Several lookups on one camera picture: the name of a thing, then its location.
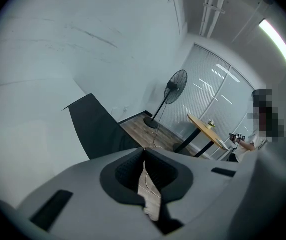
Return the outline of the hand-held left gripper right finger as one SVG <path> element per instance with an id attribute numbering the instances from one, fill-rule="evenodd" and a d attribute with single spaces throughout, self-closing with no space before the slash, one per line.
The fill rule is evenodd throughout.
<path id="1" fill-rule="evenodd" d="M 235 224 L 255 214 L 252 177 L 256 154 L 233 163 L 147 148 L 144 158 L 147 173 L 161 195 L 159 228 L 180 228 L 206 216 Z"/>

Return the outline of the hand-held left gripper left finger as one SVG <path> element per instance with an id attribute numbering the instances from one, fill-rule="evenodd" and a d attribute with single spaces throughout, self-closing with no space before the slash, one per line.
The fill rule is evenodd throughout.
<path id="1" fill-rule="evenodd" d="M 73 165 L 29 194 L 18 212 L 57 239 L 157 239 L 161 231 L 138 195 L 143 162 L 135 148 Z"/>

